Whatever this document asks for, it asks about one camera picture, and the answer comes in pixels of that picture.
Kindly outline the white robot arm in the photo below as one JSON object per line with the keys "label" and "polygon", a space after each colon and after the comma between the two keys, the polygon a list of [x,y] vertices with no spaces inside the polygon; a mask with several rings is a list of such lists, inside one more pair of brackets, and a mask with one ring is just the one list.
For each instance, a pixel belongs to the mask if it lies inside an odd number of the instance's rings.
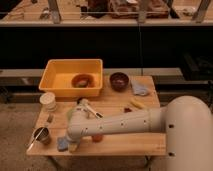
{"label": "white robot arm", "polygon": [[89,119],[82,105],[71,114],[67,139],[97,134],[166,133],[166,171],[213,171],[213,114],[199,98],[180,96],[164,107]]}

